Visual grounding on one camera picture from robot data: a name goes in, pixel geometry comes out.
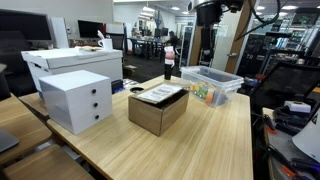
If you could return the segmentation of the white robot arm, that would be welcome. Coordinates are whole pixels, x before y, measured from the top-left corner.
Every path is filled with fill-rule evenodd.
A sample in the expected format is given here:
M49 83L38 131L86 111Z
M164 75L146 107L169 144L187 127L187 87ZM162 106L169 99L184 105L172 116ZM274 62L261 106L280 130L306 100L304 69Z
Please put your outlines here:
M237 13L243 4L244 0L190 0L187 10L196 13L198 26L209 27L221 21L223 6Z

